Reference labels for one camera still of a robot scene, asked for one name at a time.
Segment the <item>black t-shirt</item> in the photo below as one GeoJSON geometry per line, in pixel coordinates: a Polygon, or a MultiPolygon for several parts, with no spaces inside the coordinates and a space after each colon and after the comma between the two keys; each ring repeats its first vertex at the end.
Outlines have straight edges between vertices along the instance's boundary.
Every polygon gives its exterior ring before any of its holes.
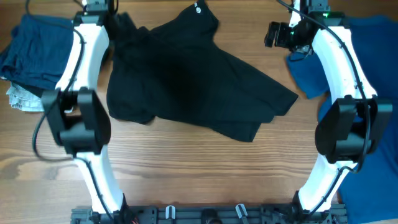
{"type": "Polygon", "coordinates": [[[263,123],[285,115],[297,94],[213,38],[218,19],[205,1],[153,29],[120,14],[106,102],[109,115],[139,124],[154,118],[210,128],[251,142],[263,123]]]}

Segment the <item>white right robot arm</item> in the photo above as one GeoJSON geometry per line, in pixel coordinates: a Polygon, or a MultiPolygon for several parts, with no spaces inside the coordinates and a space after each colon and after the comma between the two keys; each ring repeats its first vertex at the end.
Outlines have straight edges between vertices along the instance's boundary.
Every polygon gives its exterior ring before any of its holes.
{"type": "Polygon", "coordinates": [[[331,107],[317,124],[317,160],[306,183],[295,193],[292,215],[315,220],[329,213],[331,200],[347,174],[358,174],[373,153],[392,115],[392,103],[380,99],[354,51],[352,32],[342,12],[327,1],[280,1],[291,18],[271,22],[267,47],[316,54],[330,90],[331,107]]]}

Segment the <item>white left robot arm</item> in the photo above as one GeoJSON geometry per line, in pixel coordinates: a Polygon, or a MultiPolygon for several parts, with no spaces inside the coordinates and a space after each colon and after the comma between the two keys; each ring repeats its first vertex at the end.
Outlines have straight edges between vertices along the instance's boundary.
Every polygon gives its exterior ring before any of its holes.
{"type": "Polygon", "coordinates": [[[109,116],[96,94],[103,58],[109,48],[118,10],[116,1],[83,1],[67,26],[72,48],[61,79],[41,97],[43,119],[66,160],[79,168],[91,197],[91,208],[74,209],[72,223],[131,223],[134,215],[111,168],[109,116]]]}

